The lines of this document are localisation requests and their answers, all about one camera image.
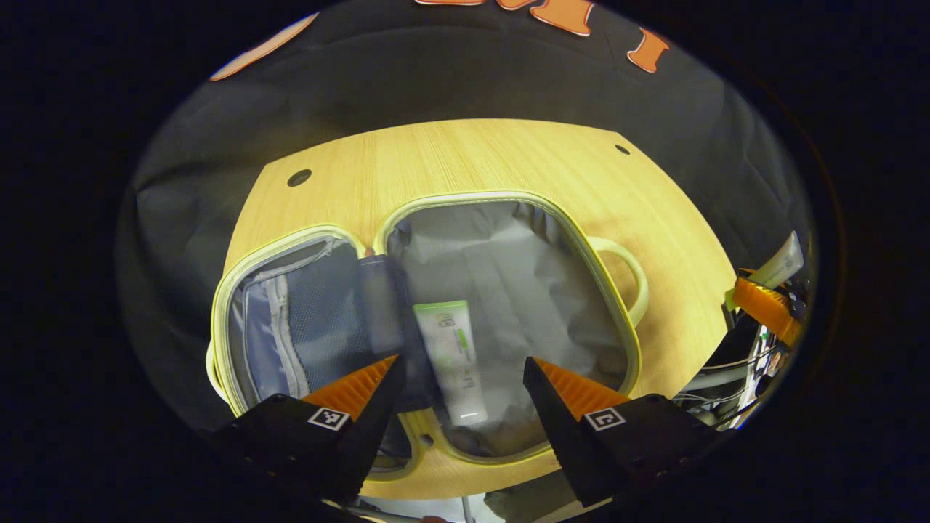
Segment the orange lettering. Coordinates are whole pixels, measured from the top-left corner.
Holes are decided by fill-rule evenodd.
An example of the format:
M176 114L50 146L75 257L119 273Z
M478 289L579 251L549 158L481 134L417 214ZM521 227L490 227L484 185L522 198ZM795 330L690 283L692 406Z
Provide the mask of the orange lettering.
M424 6L480 6L485 0L415 0Z
M515 11L523 6L528 6L536 0L498 0L498 5L508 11Z
M265 43L234 58L231 62L222 66L219 71L213 73L213 75L210 76L210 81L216 82L222 80L223 78L229 78L230 76L242 71L245 69L245 67L248 67L256 60L271 54L272 51L280 46L283 46L288 40L297 36L301 31L306 29L308 25L316 20L316 15L318 14L320 13L313 13L307 18L295 21L294 23L282 29L275 36L272 36Z
M546 0L540 7L531 7L529 12L538 20L565 29L578 36L588 36L588 15L594 4L587 0Z
M669 48L669 45L642 27L640 31L643 32L643 41L640 42L640 46L627 53L627 58L643 71L654 73L658 70L656 67L658 57L662 56L662 53Z

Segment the open toiletry bag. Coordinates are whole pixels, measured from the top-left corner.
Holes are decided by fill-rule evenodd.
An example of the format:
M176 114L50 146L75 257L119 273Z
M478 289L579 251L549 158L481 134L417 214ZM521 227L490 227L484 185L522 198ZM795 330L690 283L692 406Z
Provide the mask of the open toiletry bag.
M644 272L552 201L423 197L388 216L373 243L366 256L352 232L318 224L248 254L219 282L206 353L237 416L404 354L405 390L363 495L425 499L437 481L467 495L557 470L523 386L527 356L623 394L634 386ZM599 252L632 270L629 308Z

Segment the wooden table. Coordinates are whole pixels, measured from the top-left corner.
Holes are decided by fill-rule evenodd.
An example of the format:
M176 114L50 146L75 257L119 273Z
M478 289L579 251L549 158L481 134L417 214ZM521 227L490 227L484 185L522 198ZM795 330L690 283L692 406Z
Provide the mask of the wooden table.
M310 169L311 177L288 186L302 169ZM635 145L602 129L451 120L380 129L286 156L261 171L236 223L225 270L255 248L320 222L338 224L370 246L380 223L403 203L476 190L542 194L568 211L586 234L613 239L639 260L650 301L637 327L643 369L632 397L672 397L710 358L726 333L721 302L736 279L724 249L668 175ZM604 262L631 303L635 284L629 270L609 255ZM553 462L544 466L551 470L557 466ZM416 485L392 489L369 488L366 481L363 494L453 497L464 495L449 490L459 479L424 476ZM493 488L475 484L466 490ZM404 489L422 493L404 495Z

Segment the bag handle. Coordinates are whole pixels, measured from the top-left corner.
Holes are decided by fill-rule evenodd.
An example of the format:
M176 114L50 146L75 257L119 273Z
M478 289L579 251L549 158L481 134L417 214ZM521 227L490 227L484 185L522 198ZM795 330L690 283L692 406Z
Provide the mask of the bag handle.
M213 340L210 340L210 343L206 346L206 377L210 380L210 384L213 385L213 390L217 391L217 395L229 405L230 400L226 398L226 391L219 384L219 377L217 376L216 351L213 349Z
M649 284L645 280L643 267L636 261L632 253L613 240L598 236L588 236L588 243L598 252L611 252L616 254L627 264L627 267L630 267L630 271L633 273L633 279L636 280L636 298L633 300L633 304L627 308L627 315L630 317L633 326L636 327L639 325L640 320L643 319L646 308L649 307Z

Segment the wire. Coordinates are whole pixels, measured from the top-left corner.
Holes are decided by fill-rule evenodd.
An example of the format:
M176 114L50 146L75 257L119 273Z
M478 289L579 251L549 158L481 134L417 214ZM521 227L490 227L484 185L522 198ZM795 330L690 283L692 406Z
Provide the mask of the wire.
M700 405L704 405L705 403L714 403L714 402L729 401L729 400L731 400L731 399L738 398L738 397L742 396L743 392L745 392L745 391L746 391L746 387L744 386L743 388L739 389L738 392L735 392L735 393L733 393L732 395L726 396L726 397L704 397L704 396L697 396L697 395L693 395L693 394L679 394L679 395L677 395L677 396L676 396L675 398L673 398L673 399L694 399L694 400L702 400L703 403L701 403Z
M755 406L756 403L759 403L759 399L760 397L753 399L751 402L749 402L749 404L746 405L746 407L743 407L742 409L737 410L734 414L723 418L722 420L720 420L717 423L714 423L713 425L710 425L710 427L715 429L719 427L720 425L732 422L735 418L738 418L740 415L742 415L747 410L752 409L752 407Z
M733 363L724 363L724 364L722 364L722 365L713 365L713 366L711 366L711 367L704 367L704 368L702 368L701 370L729 369L730 367L739 367L739 366L741 366L741 365L749 365L750 363L755 363L755 362L759 361L760 359L766 357L767 355L771 354L773 351L776 351L777 349L778 349L778 347L775 346L775 347L772 347L772 348L766 350L766 351L763 352L763 353L758 354L758 355L755 356L755 357L748 357L748 358L746 358L746 359L741 359L741 360L739 360L739 361L734 361Z

